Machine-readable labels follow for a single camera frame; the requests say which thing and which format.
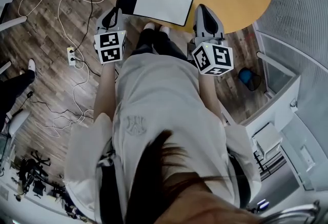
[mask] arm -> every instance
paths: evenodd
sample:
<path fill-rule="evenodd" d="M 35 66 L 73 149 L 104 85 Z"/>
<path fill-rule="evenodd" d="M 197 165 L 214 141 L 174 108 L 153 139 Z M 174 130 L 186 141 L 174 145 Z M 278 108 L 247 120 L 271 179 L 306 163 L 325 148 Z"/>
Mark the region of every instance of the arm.
<path fill-rule="evenodd" d="M 100 83 L 94 103 L 94 121 L 96 121 L 101 113 L 107 114 L 111 121 L 113 121 L 115 109 L 115 63 L 109 63 L 102 67 Z"/>
<path fill-rule="evenodd" d="M 216 95 L 214 76 L 199 74 L 199 95 L 208 110 L 223 120 L 219 100 Z"/>

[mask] white sneaker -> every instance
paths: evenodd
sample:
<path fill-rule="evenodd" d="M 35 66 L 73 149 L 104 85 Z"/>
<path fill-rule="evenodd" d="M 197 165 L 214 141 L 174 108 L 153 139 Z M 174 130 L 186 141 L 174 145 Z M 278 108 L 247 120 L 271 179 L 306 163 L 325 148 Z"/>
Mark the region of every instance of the white sneaker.
<path fill-rule="evenodd" d="M 29 70 L 32 70 L 35 73 L 35 61 L 33 59 L 29 60 Z"/>
<path fill-rule="evenodd" d="M 160 31 L 160 32 L 163 32 L 163 33 L 165 33 L 165 34 L 167 34 L 168 36 L 170 35 L 170 28 L 167 27 L 167 26 L 162 25 L 162 26 L 160 27 L 159 31 Z"/>
<path fill-rule="evenodd" d="M 152 29 L 152 30 L 155 30 L 155 24 L 154 23 L 147 23 L 144 27 L 144 30 L 145 29 Z"/>

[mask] black pants leg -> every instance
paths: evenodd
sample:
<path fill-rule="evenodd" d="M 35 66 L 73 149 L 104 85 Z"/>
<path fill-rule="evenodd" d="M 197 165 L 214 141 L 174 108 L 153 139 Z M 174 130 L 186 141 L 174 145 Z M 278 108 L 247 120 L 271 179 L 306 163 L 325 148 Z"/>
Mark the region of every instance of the black pants leg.
<path fill-rule="evenodd" d="M 152 29 L 145 29 L 141 32 L 136 50 L 131 55 L 153 53 L 153 42 L 155 31 Z"/>
<path fill-rule="evenodd" d="M 4 127 L 6 114 L 11 110 L 25 89 L 33 83 L 35 73 L 28 70 L 27 73 L 16 76 L 0 84 L 0 131 Z"/>
<path fill-rule="evenodd" d="M 169 55 L 187 61 L 187 57 L 184 55 L 184 53 L 174 42 L 169 39 L 168 35 L 164 32 L 156 33 L 154 49 L 158 54 Z"/>
<path fill-rule="evenodd" d="M 158 54 L 169 55 L 187 61 L 187 57 L 164 32 L 145 29 L 141 32 L 137 48 L 131 55 L 153 53 L 152 45 Z"/>

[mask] chair leg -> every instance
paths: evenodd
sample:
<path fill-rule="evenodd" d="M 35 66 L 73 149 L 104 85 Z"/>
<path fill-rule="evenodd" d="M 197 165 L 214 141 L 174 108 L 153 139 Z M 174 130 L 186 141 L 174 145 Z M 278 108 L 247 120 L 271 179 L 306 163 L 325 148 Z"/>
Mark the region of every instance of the chair leg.
<path fill-rule="evenodd" d="M 27 20 L 27 17 L 22 16 L 22 17 L 10 20 L 8 22 L 5 22 L 3 24 L 0 24 L 0 32 L 7 29 L 7 28 L 9 28 L 9 27 L 21 24 L 21 23 L 25 22 L 26 20 Z"/>
<path fill-rule="evenodd" d="M 11 61 L 9 61 L 8 63 L 6 63 L 4 66 L 0 68 L 0 74 L 5 72 L 10 66 L 11 66 Z"/>
<path fill-rule="evenodd" d="M 11 3 L 13 0 L 0 0 L 0 6 Z"/>

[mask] sleeve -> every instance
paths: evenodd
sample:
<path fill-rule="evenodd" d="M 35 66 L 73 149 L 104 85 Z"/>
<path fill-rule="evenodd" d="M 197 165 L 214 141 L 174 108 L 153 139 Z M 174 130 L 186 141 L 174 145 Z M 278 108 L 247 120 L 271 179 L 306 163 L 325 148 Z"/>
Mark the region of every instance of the sleeve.
<path fill-rule="evenodd" d="M 252 151 L 251 140 L 245 127 L 233 125 L 225 127 L 227 147 L 238 160 L 251 188 L 251 201 L 261 189 L 261 177 Z"/>
<path fill-rule="evenodd" d="M 112 122 L 101 114 L 89 128 L 75 125 L 66 155 L 64 182 L 70 198 L 88 218 L 95 220 L 96 166 L 112 137 Z"/>

